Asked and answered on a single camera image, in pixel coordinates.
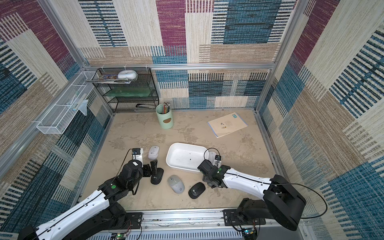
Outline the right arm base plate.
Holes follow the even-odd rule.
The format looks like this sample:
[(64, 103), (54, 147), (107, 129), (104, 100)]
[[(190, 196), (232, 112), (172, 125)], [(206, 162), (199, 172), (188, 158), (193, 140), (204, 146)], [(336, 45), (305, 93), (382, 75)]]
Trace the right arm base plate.
[(224, 216), (224, 222), (225, 226), (259, 226), (259, 225), (265, 225), (266, 219), (258, 218), (255, 220), (249, 220), (245, 219), (244, 217), (239, 218), (236, 214), (235, 209), (224, 209), (222, 210), (223, 216)]

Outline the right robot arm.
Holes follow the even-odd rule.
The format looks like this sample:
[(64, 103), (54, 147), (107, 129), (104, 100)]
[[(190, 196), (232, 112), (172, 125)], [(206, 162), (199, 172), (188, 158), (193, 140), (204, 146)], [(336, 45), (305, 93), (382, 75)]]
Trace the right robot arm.
[(288, 230), (297, 230), (307, 201), (284, 177), (255, 177), (229, 166), (216, 167), (208, 160), (204, 160), (198, 170), (211, 188), (240, 190), (258, 198), (242, 200), (235, 213), (240, 223), (273, 219)]

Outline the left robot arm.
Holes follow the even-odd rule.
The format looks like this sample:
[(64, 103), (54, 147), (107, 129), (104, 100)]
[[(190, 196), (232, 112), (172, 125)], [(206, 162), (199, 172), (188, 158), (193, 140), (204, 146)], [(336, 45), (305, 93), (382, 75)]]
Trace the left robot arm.
[(155, 185), (161, 182), (164, 171), (157, 160), (144, 165), (130, 160), (115, 177), (105, 181), (85, 200), (60, 216), (34, 228), (29, 225), (18, 235), (19, 240), (85, 240), (109, 229), (130, 227), (132, 218), (118, 201), (129, 193), (136, 195), (140, 180), (151, 178)]

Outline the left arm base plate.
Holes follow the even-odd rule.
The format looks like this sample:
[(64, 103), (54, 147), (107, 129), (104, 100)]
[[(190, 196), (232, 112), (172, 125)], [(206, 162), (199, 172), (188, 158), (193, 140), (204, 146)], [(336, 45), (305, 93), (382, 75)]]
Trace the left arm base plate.
[(126, 212), (121, 230), (139, 230), (143, 219), (142, 212)]

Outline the white storage box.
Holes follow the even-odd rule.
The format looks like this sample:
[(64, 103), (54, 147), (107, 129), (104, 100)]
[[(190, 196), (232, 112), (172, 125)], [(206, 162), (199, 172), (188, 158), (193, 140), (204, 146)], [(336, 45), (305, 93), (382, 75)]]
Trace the white storage box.
[(184, 143), (174, 143), (170, 146), (166, 163), (169, 167), (185, 172), (199, 173), (198, 166), (203, 160), (209, 160), (212, 164), (216, 164), (214, 152), (210, 152), (207, 148), (197, 145)]

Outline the grey computer mouse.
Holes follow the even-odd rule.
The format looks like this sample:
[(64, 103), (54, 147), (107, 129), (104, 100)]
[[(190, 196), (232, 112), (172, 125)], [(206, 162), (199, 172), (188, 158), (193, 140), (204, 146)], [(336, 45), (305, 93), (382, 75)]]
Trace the grey computer mouse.
[(167, 180), (169, 186), (176, 194), (181, 194), (185, 190), (185, 185), (183, 184), (182, 180), (176, 176), (172, 175)]

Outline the black computer mouse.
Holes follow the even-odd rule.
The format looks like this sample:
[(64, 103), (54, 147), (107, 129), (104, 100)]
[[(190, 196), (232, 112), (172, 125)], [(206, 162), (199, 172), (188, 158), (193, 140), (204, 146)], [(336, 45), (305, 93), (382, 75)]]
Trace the black computer mouse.
[(197, 199), (205, 190), (204, 183), (198, 182), (190, 188), (188, 194), (191, 199)]
[(152, 174), (151, 176), (151, 184), (158, 185), (162, 181), (164, 175), (164, 170), (162, 168), (157, 168), (157, 173)]

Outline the white computer mouse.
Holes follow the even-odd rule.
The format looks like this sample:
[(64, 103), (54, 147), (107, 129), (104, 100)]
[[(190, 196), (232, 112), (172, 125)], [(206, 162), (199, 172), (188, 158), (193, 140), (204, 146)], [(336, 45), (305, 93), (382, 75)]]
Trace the white computer mouse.
[(159, 146), (152, 146), (149, 149), (148, 158), (150, 160), (156, 160), (159, 156), (160, 147)]

